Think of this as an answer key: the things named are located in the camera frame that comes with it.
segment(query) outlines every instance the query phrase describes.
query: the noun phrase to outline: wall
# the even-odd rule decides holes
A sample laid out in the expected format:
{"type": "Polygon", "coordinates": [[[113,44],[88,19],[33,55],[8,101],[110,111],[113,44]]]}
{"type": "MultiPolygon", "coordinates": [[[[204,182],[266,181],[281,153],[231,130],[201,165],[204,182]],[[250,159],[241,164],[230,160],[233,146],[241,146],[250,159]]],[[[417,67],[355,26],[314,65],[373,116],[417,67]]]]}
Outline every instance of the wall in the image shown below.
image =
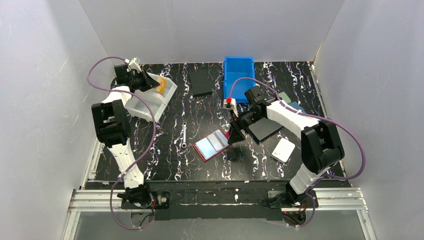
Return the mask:
{"type": "MultiPolygon", "coordinates": [[[[94,142],[86,83],[107,56],[77,0],[0,3],[1,239],[60,239],[94,142]]],[[[94,79],[110,83],[112,63],[94,79]]]]}
{"type": "MultiPolygon", "coordinates": [[[[422,239],[424,2],[346,0],[316,58],[328,115],[367,154],[361,187],[378,239],[422,239]]],[[[359,168],[343,137],[346,171],[359,168]]]]}
{"type": "Polygon", "coordinates": [[[344,0],[79,0],[110,56],[313,61],[344,0]]]}

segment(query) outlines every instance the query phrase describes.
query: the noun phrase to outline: silver wrench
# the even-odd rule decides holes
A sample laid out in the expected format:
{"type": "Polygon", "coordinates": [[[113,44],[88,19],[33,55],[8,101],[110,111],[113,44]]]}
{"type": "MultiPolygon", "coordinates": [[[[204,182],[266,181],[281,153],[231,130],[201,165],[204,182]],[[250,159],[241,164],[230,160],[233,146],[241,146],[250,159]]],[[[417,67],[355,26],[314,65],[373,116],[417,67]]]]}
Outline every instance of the silver wrench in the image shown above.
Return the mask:
{"type": "Polygon", "coordinates": [[[181,147],[183,148],[183,149],[185,149],[186,147],[187,147],[187,144],[186,144],[186,129],[187,129],[187,123],[186,122],[183,122],[182,123],[182,144],[181,144],[181,147]]]}

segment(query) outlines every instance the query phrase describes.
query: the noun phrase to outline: marble tabletop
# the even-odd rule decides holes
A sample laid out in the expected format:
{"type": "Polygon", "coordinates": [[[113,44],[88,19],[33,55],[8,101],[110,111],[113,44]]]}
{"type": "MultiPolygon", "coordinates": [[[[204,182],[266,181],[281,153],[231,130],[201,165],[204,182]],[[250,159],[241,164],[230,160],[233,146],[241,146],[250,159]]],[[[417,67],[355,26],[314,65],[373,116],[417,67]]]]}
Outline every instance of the marble tabletop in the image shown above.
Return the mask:
{"type": "MultiPolygon", "coordinates": [[[[307,62],[255,62],[254,66],[256,79],[271,85],[278,92],[285,92],[307,113],[324,115],[307,62]]],[[[137,164],[146,180],[290,180],[296,174],[302,164],[301,143],[285,128],[260,144],[248,136],[246,141],[233,144],[208,162],[203,162],[191,146],[217,129],[227,131],[230,127],[230,113],[222,108],[222,63],[150,64],[143,68],[147,72],[168,77],[177,85],[175,94],[157,123],[153,147],[137,164]],[[193,97],[188,73],[199,70],[208,71],[209,80],[213,82],[212,95],[193,97]],[[187,122],[187,148],[181,148],[183,122],[187,122]],[[271,157],[281,138],[296,145],[290,159],[284,164],[271,157]]],[[[138,117],[128,118],[133,132],[131,147],[137,158],[151,140],[152,123],[138,117]]],[[[331,171],[341,174],[340,164],[331,171]]],[[[116,181],[119,174],[115,159],[107,148],[103,148],[95,181],[116,181]]]]}

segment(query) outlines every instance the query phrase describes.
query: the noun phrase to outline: blue plastic container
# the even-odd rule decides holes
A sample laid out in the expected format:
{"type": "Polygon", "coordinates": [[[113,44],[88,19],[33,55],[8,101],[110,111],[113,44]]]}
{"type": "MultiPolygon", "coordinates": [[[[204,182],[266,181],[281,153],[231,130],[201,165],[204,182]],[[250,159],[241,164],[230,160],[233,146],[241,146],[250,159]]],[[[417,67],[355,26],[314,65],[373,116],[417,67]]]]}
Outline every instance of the blue plastic container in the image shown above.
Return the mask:
{"type": "MultiPolygon", "coordinates": [[[[224,61],[224,99],[230,96],[233,83],[242,77],[255,78],[255,67],[251,56],[226,56],[224,61]]],[[[237,103],[248,103],[245,92],[256,83],[252,80],[240,80],[234,87],[232,98],[237,103]]]]}

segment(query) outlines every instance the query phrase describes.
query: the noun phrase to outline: green sponge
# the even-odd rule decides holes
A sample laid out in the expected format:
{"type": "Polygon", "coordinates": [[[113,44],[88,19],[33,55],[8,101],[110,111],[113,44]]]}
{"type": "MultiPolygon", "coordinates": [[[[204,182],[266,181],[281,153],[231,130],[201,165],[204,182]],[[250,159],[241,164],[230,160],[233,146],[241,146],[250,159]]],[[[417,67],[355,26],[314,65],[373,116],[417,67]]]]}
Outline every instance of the green sponge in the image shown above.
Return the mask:
{"type": "Polygon", "coordinates": [[[286,102],[287,104],[292,103],[292,100],[290,100],[290,97],[287,96],[287,94],[285,92],[280,92],[278,95],[281,98],[281,100],[284,100],[284,102],[286,102]]]}

